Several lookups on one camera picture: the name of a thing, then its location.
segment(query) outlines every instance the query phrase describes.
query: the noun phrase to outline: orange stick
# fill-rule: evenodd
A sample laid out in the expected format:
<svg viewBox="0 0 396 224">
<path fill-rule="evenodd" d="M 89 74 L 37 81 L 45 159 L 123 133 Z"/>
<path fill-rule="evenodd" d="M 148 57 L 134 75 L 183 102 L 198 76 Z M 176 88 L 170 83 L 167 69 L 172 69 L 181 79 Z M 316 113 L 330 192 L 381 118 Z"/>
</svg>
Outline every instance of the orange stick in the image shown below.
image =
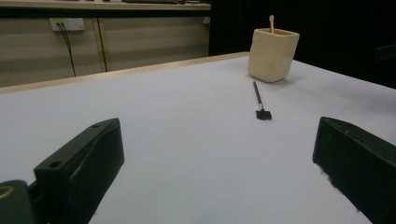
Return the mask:
<svg viewBox="0 0 396 224">
<path fill-rule="evenodd" d="M 271 34 L 274 33 L 274 16 L 273 15 L 270 16 L 270 31 L 271 31 Z"/>
</svg>

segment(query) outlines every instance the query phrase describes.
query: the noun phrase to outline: black spatula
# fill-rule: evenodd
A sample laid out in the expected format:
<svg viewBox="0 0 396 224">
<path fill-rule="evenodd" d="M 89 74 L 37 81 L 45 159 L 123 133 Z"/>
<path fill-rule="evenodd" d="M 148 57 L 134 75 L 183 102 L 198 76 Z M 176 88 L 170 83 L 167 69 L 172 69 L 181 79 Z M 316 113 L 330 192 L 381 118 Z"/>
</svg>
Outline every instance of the black spatula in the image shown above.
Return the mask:
<svg viewBox="0 0 396 224">
<path fill-rule="evenodd" d="M 264 110 L 262 105 L 262 98 L 260 97 L 259 90 L 257 89 L 257 84 L 253 81 L 254 90 L 256 91 L 257 99 L 259 100 L 259 107 L 261 110 L 256 111 L 257 119 L 272 119 L 271 112 Z"/>
</svg>

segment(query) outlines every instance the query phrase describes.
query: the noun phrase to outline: pen holder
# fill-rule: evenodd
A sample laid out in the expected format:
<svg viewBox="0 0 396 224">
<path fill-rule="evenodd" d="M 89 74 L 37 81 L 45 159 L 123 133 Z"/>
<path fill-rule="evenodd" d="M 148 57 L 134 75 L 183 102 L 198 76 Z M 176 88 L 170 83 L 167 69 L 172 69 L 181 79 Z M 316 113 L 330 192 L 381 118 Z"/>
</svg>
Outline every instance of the pen holder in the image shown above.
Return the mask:
<svg viewBox="0 0 396 224">
<path fill-rule="evenodd" d="M 290 70 L 300 35 L 270 28 L 256 29 L 248 58 L 250 76 L 272 83 L 285 78 Z"/>
</svg>

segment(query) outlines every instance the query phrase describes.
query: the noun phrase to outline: spatula head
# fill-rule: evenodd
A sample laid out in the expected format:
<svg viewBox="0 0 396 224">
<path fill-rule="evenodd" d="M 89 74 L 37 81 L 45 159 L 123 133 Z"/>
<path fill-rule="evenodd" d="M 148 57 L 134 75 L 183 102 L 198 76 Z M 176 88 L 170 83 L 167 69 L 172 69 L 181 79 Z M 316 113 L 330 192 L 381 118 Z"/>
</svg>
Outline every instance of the spatula head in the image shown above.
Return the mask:
<svg viewBox="0 0 396 224">
<path fill-rule="evenodd" d="M 265 110 L 256 111 L 257 119 L 272 119 L 271 112 Z"/>
</svg>

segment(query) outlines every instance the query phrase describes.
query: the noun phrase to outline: white table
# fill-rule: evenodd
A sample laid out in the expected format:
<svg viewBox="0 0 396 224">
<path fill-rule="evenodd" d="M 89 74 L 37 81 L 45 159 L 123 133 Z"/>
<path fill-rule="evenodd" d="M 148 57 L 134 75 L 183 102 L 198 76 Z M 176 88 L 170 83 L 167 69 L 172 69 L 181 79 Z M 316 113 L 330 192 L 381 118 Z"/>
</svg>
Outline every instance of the white table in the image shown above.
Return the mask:
<svg viewBox="0 0 396 224">
<path fill-rule="evenodd" d="M 395 145 L 396 90 L 294 61 L 257 81 L 264 121 L 247 66 L 242 53 L 2 89 L 0 182 L 30 184 L 56 149 L 119 118 L 126 161 L 91 223 L 370 223 L 312 162 L 318 122 Z"/>
</svg>

